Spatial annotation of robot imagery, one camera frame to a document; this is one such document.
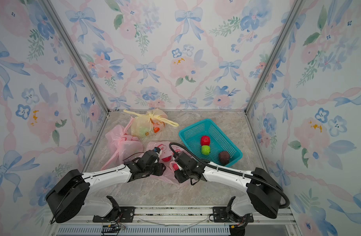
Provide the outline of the pink printed plastic bag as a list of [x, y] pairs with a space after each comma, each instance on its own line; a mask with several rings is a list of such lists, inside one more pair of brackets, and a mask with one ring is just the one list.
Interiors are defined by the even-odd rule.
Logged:
[[165, 183], [173, 184], [177, 187], [181, 187], [184, 185], [184, 183], [179, 183], [175, 178], [175, 171], [179, 170], [179, 167], [175, 162], [175, 158], [173, 157], [174, 153], [170, 150], [169, 144], [169, 141], [152, 141], [148, 143], [147, 150], [152, 150], [155, 147], [158, 147], [162, 150], [159, 160], [160, 163], [164, 164], [166, 167], [166, 170], [164, 171], [162, 176], [158, 177], [152, 175], [151, 178], [157, 179]]

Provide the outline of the green crinkled toy vegetable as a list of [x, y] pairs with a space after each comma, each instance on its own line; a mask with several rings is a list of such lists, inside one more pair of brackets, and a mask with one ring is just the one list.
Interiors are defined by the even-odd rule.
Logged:
[[201, 147], [201, 153], [205, 156], [208, 156], [211, 153], [211, 148], [208, 145], [203, 145]]

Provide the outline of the red apple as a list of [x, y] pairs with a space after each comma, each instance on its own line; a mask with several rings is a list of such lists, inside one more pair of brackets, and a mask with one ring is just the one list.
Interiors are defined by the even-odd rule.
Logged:
[[200, 144], [201, 146], [210, 146], [211, 143], [211, 139], [209, 136], [202, 136], [201, 140], [200, 140]]

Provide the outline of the dark purple round fruit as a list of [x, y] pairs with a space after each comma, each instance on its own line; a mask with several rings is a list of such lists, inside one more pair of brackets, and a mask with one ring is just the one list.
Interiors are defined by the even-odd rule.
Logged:
[[231, 159], [230, 154], [227, 151], [220, 152], [218, 155], [218, 158], [219, 158], [221, 165], [223, 165], [223, 166], [229, 164], [230, 159]]

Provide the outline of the yellow knotted plastic bag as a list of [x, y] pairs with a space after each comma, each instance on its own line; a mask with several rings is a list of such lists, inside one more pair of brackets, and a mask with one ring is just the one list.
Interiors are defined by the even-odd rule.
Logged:
[[144, 138], [153, 134], [160, 133], [166, 125], [179, 127], [179, 124], [168, 119], [168, 116], [160, 109], [155, 108], [147, 111], [145, 114], [138, 114], [132, 111], [123, 110], [131, 115], [129, 128], [132, 136]]

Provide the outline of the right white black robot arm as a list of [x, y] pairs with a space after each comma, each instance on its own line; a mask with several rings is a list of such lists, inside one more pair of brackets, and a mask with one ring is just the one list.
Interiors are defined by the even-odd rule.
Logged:
[[248, 220], [252, 213], [275, 219], [279, 209], [290, 205], [288, 197], [273, 178], [263, 169], [238, 171], [225, 168], [207, 160], [198, 159], [186, 152], [174, 153], [178, 169], [175, 178], [180, 183], [190, 180], [191, 185], [199, 181], [223, 184], [244, 193], [232, 197], [225, 207], [224, 219], [232, 222]]

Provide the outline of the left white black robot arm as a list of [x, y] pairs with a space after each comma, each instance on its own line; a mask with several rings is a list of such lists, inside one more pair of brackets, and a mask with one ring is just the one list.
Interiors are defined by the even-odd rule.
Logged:
[[162, 176], [166, 166], [160, 162], [162, 150], [155, 147], [122, 165], [98, 172], [69, 171], [45, 197], [53, 214], [51, 223], [64, 223], [77, 215], [94, 215], [106, 222], [118, 221], [123, 215], [112, 196], [108, 201], [95, 201], [88, 195], [101, 189], [151, 175]]

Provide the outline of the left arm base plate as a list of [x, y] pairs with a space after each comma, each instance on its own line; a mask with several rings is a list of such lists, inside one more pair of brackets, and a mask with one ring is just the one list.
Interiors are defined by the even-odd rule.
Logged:
[[135, 215], [134, 206], [113, 207], [106, 216], [95, 215], [93, 223], [132, 223]]

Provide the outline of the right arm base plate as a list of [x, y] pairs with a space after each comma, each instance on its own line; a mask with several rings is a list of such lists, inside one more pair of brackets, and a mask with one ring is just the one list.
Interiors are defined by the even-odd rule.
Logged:
[[246, 214], [244, 216], [238, 216], [231, 210], [228, 211], [226, 206], [214, 206], [212, 207], [212, 217], [215, 223], [253, 223], [254, 219], [252, 214]]

